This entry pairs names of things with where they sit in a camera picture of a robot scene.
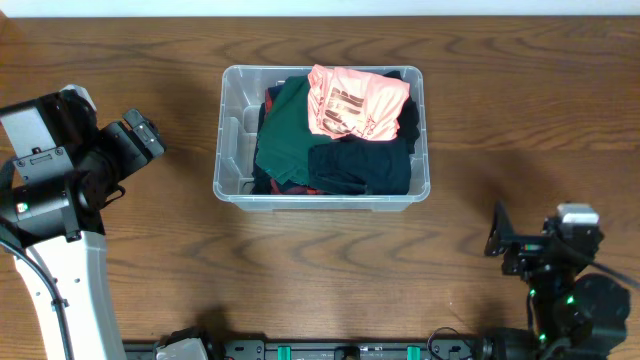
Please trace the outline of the dark navy shirt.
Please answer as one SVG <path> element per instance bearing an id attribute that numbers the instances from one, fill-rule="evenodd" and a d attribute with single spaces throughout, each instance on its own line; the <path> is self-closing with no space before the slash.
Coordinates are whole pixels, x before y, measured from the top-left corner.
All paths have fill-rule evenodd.
<path id="1" fill-rule="evenodd" d="M 406 141 L 349 140 L 308 152 L 309 186 L 337 195 L 407 195 L 411 180 Z"/>

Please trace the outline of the black pants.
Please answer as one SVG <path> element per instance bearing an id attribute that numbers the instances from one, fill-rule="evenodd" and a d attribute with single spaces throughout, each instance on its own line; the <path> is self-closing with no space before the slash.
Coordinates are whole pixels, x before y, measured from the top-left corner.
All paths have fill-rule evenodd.
<path id="1" fill-rule="evenodd" d="M 269 109 L 270 109 L 270 106 L 268 101 L 266 101 L 261 105 L 259 110 L 259 116 L 258 116 L 257 133 L 260 133 L 262 129 Z M 257 164 L 258 150 L 259 150 L 259 136 L 256 136 L 256 145 L 255 145 L 254 155 L 253 155 L 253 171 L 252 171 L 253 189 L 251 190 L 251 193 L 254 195 L 270 195 L 271 194 L 271 177 Z"/>

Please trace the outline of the black garment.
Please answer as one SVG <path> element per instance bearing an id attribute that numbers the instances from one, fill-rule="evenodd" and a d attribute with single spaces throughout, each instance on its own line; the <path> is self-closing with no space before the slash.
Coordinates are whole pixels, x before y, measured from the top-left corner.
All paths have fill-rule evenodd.
<path id="1" fill-rule="evenodd" d="M 397 118 L 398 129 L 396 131 L 396 138 L 383 146 L 386 157 L 398 157 L 399 146 L 401 144 L 406 146 L 405 150 L 407 154 L 415 153 L 415 143 L 420 137 L 420 130 L 418 128 L 419 121 L 420 113 L 418 106 L 411 97 L 408 97 Z"/>

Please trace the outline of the pink printed t-shirt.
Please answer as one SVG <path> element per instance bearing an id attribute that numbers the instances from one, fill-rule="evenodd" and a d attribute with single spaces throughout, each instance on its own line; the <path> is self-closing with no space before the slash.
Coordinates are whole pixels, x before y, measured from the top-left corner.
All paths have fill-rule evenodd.
<path id="1" fill-rule="evenodd" d="M 400 79 L 345 67 L 315 65 L 307 75 L 308 125 L 333 140 L 353 135 L 367 141 L 397 137 L 398 118 L 410 97 Z"/>

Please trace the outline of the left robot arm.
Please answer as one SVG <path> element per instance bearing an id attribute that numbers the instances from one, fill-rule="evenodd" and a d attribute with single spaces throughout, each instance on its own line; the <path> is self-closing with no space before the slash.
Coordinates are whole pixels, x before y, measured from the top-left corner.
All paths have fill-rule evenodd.
<path id="1" fill-rule="evenodd" d="M 136 109 L 98 127 L 78 85 L 2 108 L 1 125 L 15 152 L 1 168 L 1 245 L 27 287 L 47 357 L 125 358 L 101 212 L 165 142 Z"/>

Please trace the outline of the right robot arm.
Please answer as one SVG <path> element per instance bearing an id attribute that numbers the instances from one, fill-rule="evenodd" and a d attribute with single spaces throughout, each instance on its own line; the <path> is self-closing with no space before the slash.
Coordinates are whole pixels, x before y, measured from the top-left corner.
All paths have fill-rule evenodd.
<path id="1" fill-rule="evenodd" d="M 526 329 L 500 328 L 477 347 L 480 359 L 605 359 L 627 338 L 638 281 L 596 260 L 604 238 L 588 204 L 563 203 L 537 235 L 519 234 L 497 203 L 484 253 L 529 288 Z"/>

